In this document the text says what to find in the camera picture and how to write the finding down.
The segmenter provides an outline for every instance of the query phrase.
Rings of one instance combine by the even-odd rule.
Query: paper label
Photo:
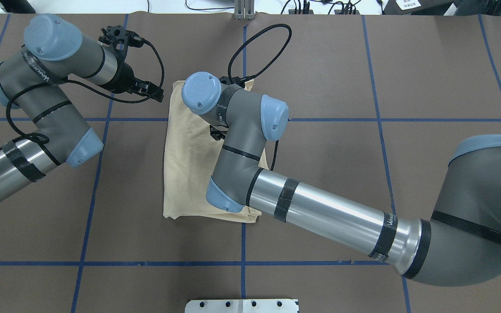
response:
[[[409,10],[421,6],[419,0],[395,0],[402,10]]]

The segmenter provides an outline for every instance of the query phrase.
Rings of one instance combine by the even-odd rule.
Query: black band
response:
[[[53,154],[46,148],[46,145],[38,143],[38,146],[40,146],[40,149],[46,153],[47,157],[53,162],[56,166],[60,166],[61,162],[53,156]]]
[[[22,152],[17,148],[13,141],[9,141],[1,147],[3,153],[7,156],[9,161],[21,172],[24,177],[28,178],[31,182],[37,182],[46,175],[32,163],[28,162]]]
[[[282,192],[280,192],[280,198],[278,198],[276,210],[274,211],[274,218],[276,218],[276,220],[286,222],[287,212],[289,211],[291,200],[293,200],[295,189],[299,183],[300,181],[295,180],[294,178],[287,178],[284,187],[282,188]]]
[[[241,89],[241,87],[233,84],[227,86],[222,92],[219,97],[219,100],[217,101],[216,105],[216,119],[220,123],[220,125],[224,127],[227,126],[227,106],[229,105],[229,101],[231,101],[231,97],[233,97],[233,94],[235,91]]]
[[[254,173],[254,177],[250,181],[249,190],[247,190],[247,201],[245,202],[247,206],[249,206],[249,202],[251,200],[251,194],[252,194],[252,189],[254,188],[254,183],[256,183],[256,180],[258,179],[258,176],[260,175],[262,170],[263,170],[263,168],[258,168],[256,173]]]
[[[397,216],[384,212],[384,224],[378,236],[378,241],[368,257],[378,262],[385,262],[388,259],[388,253],[394,244],[395,234],[397,232]]]
[[[455,227],[458,230],[463,230],[464,232],[479,236],[491,242],[501,244],[501,232],[493,230],[492,228],[469,222],[463,218],[445,214],[437,210],[434,210],[432,213],[432,220],[437,220],[438,222]]]
[[[104,48],[102,46],[100,46],[100,48],[102,48],[102,54],[103,54],[102,55],[102,62],[100,63],[100,66],[91,75],[88,75],[87,77],[83,77],[84,79],[89,79],[90,77],[95,77],[102,70],[102,67],[104,67],[104,64],[106,62],[106,52],[104,51]]]
[[[406,279],[413,279],[417,276],[421,268],[423,267],[424,261],[426,259],[426,254],[428,254],[428,249],[430,247],[430,238],[432,236],[432,230],[430,228],[430,222],[421,220],[421,238],[419,240],[419,247],[411,262],[409,269],[402,275]]]
[[[44,112],[36,115],[36,117],[34,117],[32,119],[32,122],[37,123],[38,121],[40,121],[41,119],[46,117],[48,114],[53,113],[53,112],[61,109],[65,105],[70,105],[70,104],[71,104],[71,101],[63,101],[62,103],[58,103],[58,104],[54,105],[53,107],[50,107],[49,109],[45,110]]]
[[[22,59],[28,64],[30,69],[36,73],[44,83],[47,83],[50,86],[57,86],[65,83],[61,77],[58,77],[54,73],[52,73],[40,60],[30,52],[26,47],[22,47],[20,50],[20,54],[22,55]]]
[[[225,149],[225,150],[228,150],[228,151],[231,151],[231,152],[233,152],[233,153],[236,153],[236,154],[242,155],[242,156],[244,156],[245,158],[253,159],[253,160],[257,161],[257,162],[259,162],[259,161],[260,161],[260,156],[256,156],[256,155],[254,155],[254,154],[250,154],[250,153],[247,153],[247,152],[245,152],[245,151],[242,151],[242,150],[239,150],[239,149],[235,149],[235,148],[230,147],[230,146],[228,146],[228,145],[223,145],[223,146],[221,146],[221,148],[222,148],[222,149]]]

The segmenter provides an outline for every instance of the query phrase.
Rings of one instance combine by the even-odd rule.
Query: white bracket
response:
[[[254,0],[235,0],[235,19],[254,20]]]
[[[193,300],[185,313],[299,313],[297,299]]]

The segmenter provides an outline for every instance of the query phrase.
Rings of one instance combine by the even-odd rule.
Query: white metal plate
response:
[[[185,313],[299,313],[299,300],[192,300]]]

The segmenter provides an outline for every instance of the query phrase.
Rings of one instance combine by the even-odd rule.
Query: beige cloth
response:
[[[209,124],[192,113],[183,103],[181,89],[185,81],[173,84],[169,101],[169,120],[164,153],[164,216],[207,216],[233,222],[256,222],[262,215],[245,206],[240,213],[230,213],[211,206],[206,201],[206,190],[214,172],[223,140],[210,136]],[[246,83],[250,90],[253,81]],[[268,168],[266,154],[258,166]]]

